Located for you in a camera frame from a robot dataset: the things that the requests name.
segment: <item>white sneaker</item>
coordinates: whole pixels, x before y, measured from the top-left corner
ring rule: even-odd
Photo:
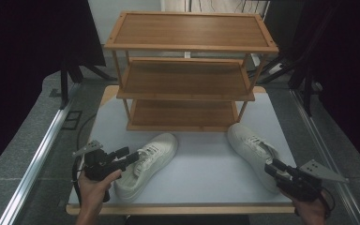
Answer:
[[[275,179],[264,171],[265,162],[278,157],[277,150],[239,123],[229,127],[227,138],[235,152],[250,163],[265,188],[278,193]]]
[[[165,167],[174,157],[177,140],[170,133],[156,136],[142,149],[137,150],[140,159],[122,172],[122,178],[115,180],[116,196],[124,202],[134,201],[144,190],[150,178]]]

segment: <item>wall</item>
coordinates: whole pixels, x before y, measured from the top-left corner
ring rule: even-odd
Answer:
[[[160,0],[89,0],[95,26],[104,44],[122,10],[160,11]]]

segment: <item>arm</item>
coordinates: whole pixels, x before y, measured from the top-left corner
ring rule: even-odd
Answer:
[[[314,202],[300,202],[283,190],[280,190],[283,195],[292,200],[293,206],[306,225],[323,225],[325,224],[325,207],[319,199]]]
[[[97,182],[89,180],[84,175],[84,171],[81,172],[78,182],[81,190],[82,206],[77,218],[77,225],[96,224],[103,205],[104,193],[111,187],[111,182],[120,175],[121,170],[118,170],[112,172],[104,180]]]

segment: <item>gray carpet floor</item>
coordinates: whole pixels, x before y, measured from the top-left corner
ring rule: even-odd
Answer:
[[[106,56],[107,67],[101,67],[101,69],[108,74],[115,74],[113,60],[108,54]],[[124,66],[125,60],[121,59],[121,67]],[[67,121],[63,125],[63,129],[60,130],[54,141],[37,181],[16,219],[16,224],[75,223],[76,218],[65,211],[71,191],[70,171],[73,163],[71,153],[77,150],[77,144],[80,146],[86,144],[93,121],[88,122],[82,130],[80,130],[80,125],[97,113],[105,87],[115,83],[104,81],[86,68],[82,68],[82,73],[84,81],[74,96],[70,109],[74,114],[82,112],[80,123],[76,127],[74,127],[73,121]],[[316,143],[311,138],[296,101],[287,87],[288,79],[289,75],[285,75],[263,87],[271,98],[296,163],[302,165],[313,158],[322,161]],[[33,110],[0,157],[0,217],[60,106],[60,97],[57,95],[60,90],[59,73],[47,77],[42,85],[43,90]],[[327,149],[341,173],[350,179],[349,187],[360,208],[360,155],[325,111],[318,96],[312,97],[311,110],[312,119],[320,131]],[[76,138],[78,134],[81,137],[79,143]],[[341,196],[338,195],[337,187],[330,182],[324,182],[324,185],[332,191],[337,202],[337,207],[327,224],[353,224]],[[249,215],[249,220],[253,225],[301,224],[299,217],[294,214]],[[104,216],[100,217],[98,224],[121,225],[124,222],[124,217]]]

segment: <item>person's right hand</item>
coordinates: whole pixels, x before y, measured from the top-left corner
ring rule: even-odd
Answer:
[[[314,202],[301,202],[280,189],[280,192],[292,200],[293,206],[306,225],[322,225],[325,224],[325,207],[323,203],[317,199]]]

